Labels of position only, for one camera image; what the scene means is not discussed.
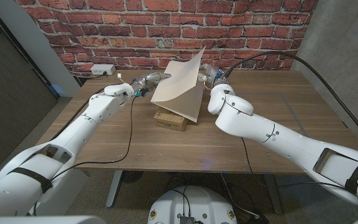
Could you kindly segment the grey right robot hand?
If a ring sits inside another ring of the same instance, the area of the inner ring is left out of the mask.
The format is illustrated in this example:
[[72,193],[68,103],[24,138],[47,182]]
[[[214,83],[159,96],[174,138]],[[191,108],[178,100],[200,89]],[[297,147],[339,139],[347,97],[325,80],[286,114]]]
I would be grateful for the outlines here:
[[206,73],[198,73],[198,81],[203,83],[204,87],[208,90],[212,90],[216,85],[228,84],[227,78],[224,76],[224,72],[215,65],[203,64],[200,66],[201,70]]

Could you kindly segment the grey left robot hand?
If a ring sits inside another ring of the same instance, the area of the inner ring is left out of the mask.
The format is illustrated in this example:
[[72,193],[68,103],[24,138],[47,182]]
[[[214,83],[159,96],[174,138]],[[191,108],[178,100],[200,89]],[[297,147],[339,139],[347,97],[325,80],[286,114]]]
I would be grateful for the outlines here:
[[141,77],[139,80],[133,79],[131,87],[134,89],[134,95],[136,97],[146,96],[148,92],[153,91],[157,87],[161,80],[171,76],[169,73],[153,72]]

